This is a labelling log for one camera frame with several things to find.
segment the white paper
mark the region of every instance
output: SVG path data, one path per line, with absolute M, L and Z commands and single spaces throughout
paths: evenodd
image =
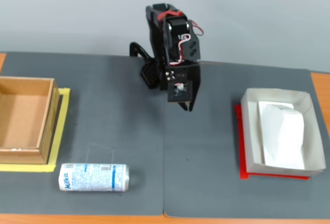
M 305 169 L 302 156 L 304 119 L 292 104 L 259 102 L 265 164 Z

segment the white wall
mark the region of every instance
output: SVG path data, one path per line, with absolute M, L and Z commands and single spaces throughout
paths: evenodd
M 330 72 L 330 0 L 0 0 L 0 51 L 151 53 L 144 9 L 161 2 L 204 29 L 203 60 Z

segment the brown box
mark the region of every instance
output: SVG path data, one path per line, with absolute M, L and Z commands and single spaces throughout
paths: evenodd
M 0 163 L 47 163 L 58 101 L 54 79 L 0 77 Z

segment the red mat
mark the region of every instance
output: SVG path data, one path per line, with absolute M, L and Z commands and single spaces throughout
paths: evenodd
M 243 133 L 243 120 L 242 120 L 242 108 L 241 105 L 235 106 L 235 112 L 238 121 L 238 140 L 239 140 L 239 169 L 240 169 L 240 179 L 249 179 L 249 176 L 266 176 L 266 177 L 277 177 L 277 178 L 287 178 L 287 179 L 300 179 L 308 180 L 309 177 L 304 176 L 288 176 L 288 175 L 277 175 L 277 174 L 256 174 L 248 173 L 246 171 L 246 161 L 245 161 L 245 148 L 244 148 L 244 133 Z

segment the yellow tape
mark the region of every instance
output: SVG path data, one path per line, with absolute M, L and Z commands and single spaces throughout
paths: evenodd
M 35 164 L 0 164 L 0 171 L 19 171 L 26 173 L 51 173 L 55 170 L 57 155 L 61 144 L 65 118 L 67 116 L 69 107 L 70 89 L 59 89 L 60 95 L 63 96 L 58 114 L 56 130 L 53 138 L 51 154 L 49 155 L 48 164 L 35 165 Z

